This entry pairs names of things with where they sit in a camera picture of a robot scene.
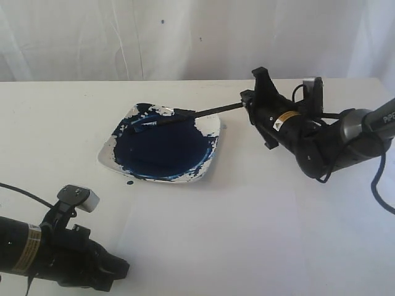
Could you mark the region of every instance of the blue paint splatter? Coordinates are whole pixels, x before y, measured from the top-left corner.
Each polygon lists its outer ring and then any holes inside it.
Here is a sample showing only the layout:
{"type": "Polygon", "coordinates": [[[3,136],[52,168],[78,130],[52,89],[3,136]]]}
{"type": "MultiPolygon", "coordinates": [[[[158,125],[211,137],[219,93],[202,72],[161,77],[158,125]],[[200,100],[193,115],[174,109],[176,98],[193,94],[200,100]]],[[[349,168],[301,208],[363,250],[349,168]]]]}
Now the blue paint splatter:
{"type": "MultiPolygon", "coordinates": [[[[184,174],[197,176],[202,164],[213,156],[213,146],[218,137],[203,136],[194,126],[194,120],[132,133],[141,123],[161,117],[156,110],[149,110],[151,104],[138,104],[136,107],[139,113],[123,119],[113,132],[117,141],[115,162],[124,171],[141,179],[171,181],[184,174]]],[[[190,112],[175,109],[172,116],[190,112]]]]}

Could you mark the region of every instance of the white curtain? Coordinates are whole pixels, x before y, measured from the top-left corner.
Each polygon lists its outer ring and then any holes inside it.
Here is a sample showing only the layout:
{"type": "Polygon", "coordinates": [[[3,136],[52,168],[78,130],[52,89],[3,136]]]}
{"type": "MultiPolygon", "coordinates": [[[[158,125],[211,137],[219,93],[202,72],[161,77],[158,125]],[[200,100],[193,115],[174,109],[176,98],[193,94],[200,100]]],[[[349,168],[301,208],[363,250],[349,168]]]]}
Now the white curtain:
{"type": "Polygon", "coordinates": [[[0,80],[378,77],[394,0],[0,0],[0,80]]]}

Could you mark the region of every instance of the white tabletop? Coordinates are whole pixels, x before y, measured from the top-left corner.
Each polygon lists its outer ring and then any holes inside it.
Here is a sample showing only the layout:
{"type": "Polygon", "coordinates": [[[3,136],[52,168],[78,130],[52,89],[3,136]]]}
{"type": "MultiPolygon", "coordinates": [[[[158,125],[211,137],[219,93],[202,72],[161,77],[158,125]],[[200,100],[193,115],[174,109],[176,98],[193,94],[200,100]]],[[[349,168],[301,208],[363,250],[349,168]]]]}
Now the white tabletop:
{"type": "MultiPolygon", "coordinates": [[[[290,97],[299,83],[300,80],[275,80],[279,92],[286,97],[290,97]]],[[[327,112],[351,107],[375,109],[392,98],[373,78],[324,79],[324,83],[327,112]]],[[[252,80],[0,83],[0,182],[26,189],[51,203],[56,202],[56,194],[65,184],[91,188],[100,196],[101,203],[90,214],[80,212],[70,224],[90,228],[91,238],[108,252],[124,255],[119,244],[124,239],[125,225],[131,223],[131,212],[137,206],[134,192],[143,192],[151,183],[135,180],[134,185],[129,186],[126,183],[132,178],[107,170],[96,160],[120,119],[138,102],[202,110],[237,102],[241,91],[253,87],[252,80]]],[[[273,176],[277,176],[296,198],[295,232],[302,242],[302,258],[297,259],[302,261],[307,274],[307,282],[303,284],[307,285],[308,292],[303,295],[391,295],[395,289],[395,216],[382,209],[370,192],[378,160],[336,172],[322,185],[304,176],[293,155],[283,147],[267,150],[244,110],[226,112],[220,118],[227,128],[215,163],[209,175],[191,188],[214,186],[219,191],[230,190],[233,182],[242,185],[231,172],[237,170],[237,166],[245,166],[244,170],[254,172],[262,196],[274,195],[275,186],[280,183],[274,182],[273,176]],[[238,157],[242,156],[249,158],[241,162],[238,157]]],[[[392,204],[395,203],[395,197],[391,196],[393,180],[395,157],[391,149],[379,190],[392,204]]],[[[0,189],[0,193],[1,216],[32,224],[41,222],[45,207],[15,192],[0,189]]],[[[196,199],[190,201],[197,203],[197,207],[202,206],[196,199]]],[[[210,207],[209,200],[205,199],[204,203],[210,207]]],[[[248,208],[244,208],[243,213],[248,215],[248,208]]],[[[235,252],[232,256],[236,261],[243,260],[242,253],[235,252]]],[[[138,280],[139,269],[136,270],[124,280],[127,282],[133,277],[131,284],[116,283],[109,295],[142,295],[143,292],[133,289],[133,285],[142,284],[138,280]]],[[[246,273],[241,270],[240,278],[246,273]]],[[[278,284],[286,285],[291,280],[281,278],[278,284]]],[[[2,273],[0,295],[24,295],[25,287],[25,278],[2,273]]],[[[262,288],[249,293],[248,286],[244,288],[245,295],[267,295],[268,292],[262,288]]],[[[96,293],[37,280],[30,295],[96,293]]],[[[199,294],[192,289],[184,295],[211,294],[199,294]]]]}

